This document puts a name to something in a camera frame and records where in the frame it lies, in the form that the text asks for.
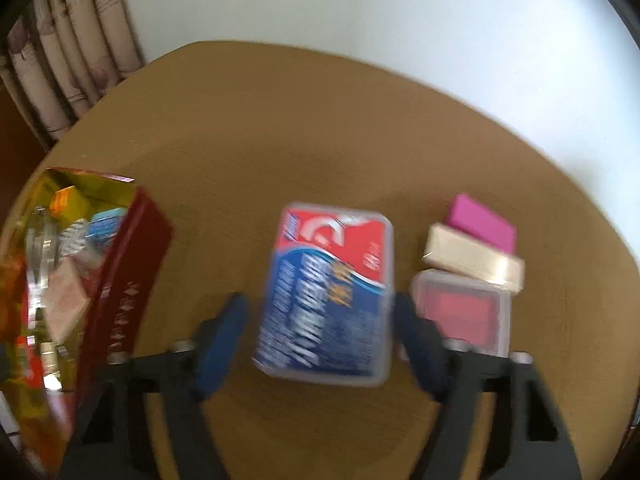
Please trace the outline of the blue teal coin pouch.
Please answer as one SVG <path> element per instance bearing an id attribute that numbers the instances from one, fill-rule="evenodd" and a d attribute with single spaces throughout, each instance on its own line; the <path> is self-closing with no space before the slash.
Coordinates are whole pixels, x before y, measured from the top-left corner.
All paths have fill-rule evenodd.
<path id="1" fill-rule="evenodd" d="M 89 222 L 88 239 L 91 243 L 101 250 L 107 250 L 117 235 L 126 213 L 125 208 L 97 212 Z"/>

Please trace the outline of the clear case blue red cards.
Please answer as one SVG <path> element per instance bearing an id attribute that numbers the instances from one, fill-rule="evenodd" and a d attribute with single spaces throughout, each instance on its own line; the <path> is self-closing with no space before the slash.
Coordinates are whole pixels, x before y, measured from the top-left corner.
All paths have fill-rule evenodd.
<path id="1" fill-rule="evenodd" d="M 254 362 L 269 376 L 299 382 L 382 385 L 394 297 L 390 220 L 290 203 L 271 252 Z"/>

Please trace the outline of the clear case pink contents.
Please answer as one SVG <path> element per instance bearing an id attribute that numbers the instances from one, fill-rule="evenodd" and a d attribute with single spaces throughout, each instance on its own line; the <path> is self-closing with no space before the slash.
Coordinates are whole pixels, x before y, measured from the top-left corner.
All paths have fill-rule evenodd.
<path id="1" fill-rule="evenodd" d="M 463 340 L 488 356 L 509 355 L 510 292 L 474 278 L 426 270 L 412 279 L 410 295 L 418 317 L 433 321 L 445 339 Z"/>

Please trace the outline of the red beige carton box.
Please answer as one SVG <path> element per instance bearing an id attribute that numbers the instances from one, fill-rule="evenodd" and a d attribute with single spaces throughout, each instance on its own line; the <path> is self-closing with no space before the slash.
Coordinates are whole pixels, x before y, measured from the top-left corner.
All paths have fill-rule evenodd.
<path id="1" fill-rule="evenodd" d="M 62 344 L 76 330 L 89 305 L 89 298 L 71 258 L 63 258 L 50 274 L 42 293 L 43 317 L 55 344 Z"/>

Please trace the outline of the gold rectangular box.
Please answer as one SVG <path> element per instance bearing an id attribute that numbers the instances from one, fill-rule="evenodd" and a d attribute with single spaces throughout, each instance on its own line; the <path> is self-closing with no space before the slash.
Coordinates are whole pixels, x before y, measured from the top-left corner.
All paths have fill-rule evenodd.
<path id="1" fill-rule="evenodd" d="M 441 223 L 428 229 L 422 261 L 427 266 L 475 278 L 517 295 L 524 289 L 525 262 Z"/>

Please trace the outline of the black white zigzag box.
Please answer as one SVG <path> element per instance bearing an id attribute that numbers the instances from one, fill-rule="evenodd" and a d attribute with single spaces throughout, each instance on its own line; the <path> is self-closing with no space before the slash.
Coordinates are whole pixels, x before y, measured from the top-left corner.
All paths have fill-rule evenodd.
<path id="1" fill-rule="evenodd" d="M 86 219 L 76 220 L 58 236 L 58 254 L 64 258 L 91 250 L 88 234 L 89 221 Z"/>

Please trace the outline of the beige patterned curtain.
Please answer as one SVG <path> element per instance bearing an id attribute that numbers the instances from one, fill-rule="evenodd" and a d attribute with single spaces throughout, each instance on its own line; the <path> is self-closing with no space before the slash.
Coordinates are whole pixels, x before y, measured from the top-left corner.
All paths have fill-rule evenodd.
<path id="1" fill-rule="evenodd" d="M 143 65 L 125 0 L 1 0 L 1 82 L 45 148 Z"/>

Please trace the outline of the brown wooden door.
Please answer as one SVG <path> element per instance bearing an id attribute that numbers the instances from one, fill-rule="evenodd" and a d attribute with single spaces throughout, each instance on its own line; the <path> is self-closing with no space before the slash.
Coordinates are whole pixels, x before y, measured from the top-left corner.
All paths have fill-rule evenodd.
<path id="1" fill-rule="evenodd" d="M 0 91 L 0 209 L 4 220 L 26 181 L 44 159 L 44 149 L 16 108 Z"/>

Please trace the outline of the red gold toffee tin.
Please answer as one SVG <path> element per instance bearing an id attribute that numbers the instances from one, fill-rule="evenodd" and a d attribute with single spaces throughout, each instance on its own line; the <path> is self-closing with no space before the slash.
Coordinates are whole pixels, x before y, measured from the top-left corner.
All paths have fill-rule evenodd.
<path id="1" fill-rule="evenodd" d="M 134 352 L 171 237 L 127 177 L 49 168 L 18 201 L 1 237 L 1 394 L 38 477 L 60 470 L 98 370 Z"/>

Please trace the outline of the pink rectangular box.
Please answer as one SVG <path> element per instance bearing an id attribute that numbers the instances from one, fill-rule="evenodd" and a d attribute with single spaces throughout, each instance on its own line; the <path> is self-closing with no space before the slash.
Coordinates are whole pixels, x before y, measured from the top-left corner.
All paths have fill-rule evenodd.
<path id="1" fill-rule="evenodd" d="M 500 252 L 516 253 L 518 230 L 514 224 L 468 194 L 454 198 L 445 223 Z"/>

